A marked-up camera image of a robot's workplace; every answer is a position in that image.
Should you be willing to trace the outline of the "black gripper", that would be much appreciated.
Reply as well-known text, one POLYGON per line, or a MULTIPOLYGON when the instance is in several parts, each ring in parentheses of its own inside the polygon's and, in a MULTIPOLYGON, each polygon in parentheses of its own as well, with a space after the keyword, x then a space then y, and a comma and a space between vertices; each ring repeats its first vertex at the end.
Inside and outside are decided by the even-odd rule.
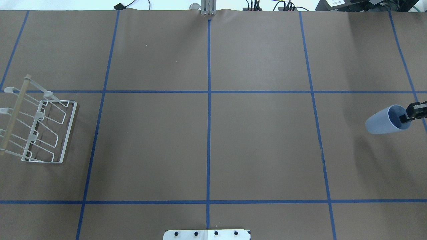
POLYGON ((427 117, 427 102, 414 102, 408 105, 405 114, 400 116, 400 122, 406 123, 414 119, 422 119, 427 117))

